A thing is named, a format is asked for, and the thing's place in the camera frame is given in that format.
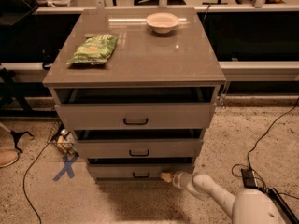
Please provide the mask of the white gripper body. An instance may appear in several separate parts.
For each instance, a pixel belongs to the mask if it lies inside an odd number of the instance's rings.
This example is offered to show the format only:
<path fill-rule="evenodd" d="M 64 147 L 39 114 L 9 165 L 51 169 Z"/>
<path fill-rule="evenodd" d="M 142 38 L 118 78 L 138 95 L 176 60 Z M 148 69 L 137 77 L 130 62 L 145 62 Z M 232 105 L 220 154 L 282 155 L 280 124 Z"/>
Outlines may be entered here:
<path fill-rule="evenodd" d="M 179 189 L 193 190 L 192 174 L 183 171 L 175 172 L 172 184 Z"/>

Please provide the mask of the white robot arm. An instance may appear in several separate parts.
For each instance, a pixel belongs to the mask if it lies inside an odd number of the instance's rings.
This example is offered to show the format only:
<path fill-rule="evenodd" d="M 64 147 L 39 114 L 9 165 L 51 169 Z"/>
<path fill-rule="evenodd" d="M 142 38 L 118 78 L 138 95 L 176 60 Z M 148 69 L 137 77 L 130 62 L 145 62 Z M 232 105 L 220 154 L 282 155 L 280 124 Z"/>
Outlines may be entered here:
<path fill-rule="evenodd" d="M 161 173 L 161 179 L 197 199 L 211 197 L 232 220 L 232 224 L 286 224 L 272 200 L 257 189 L 242 189 L 236 196 L 209 175 L 183 171 Z"/>

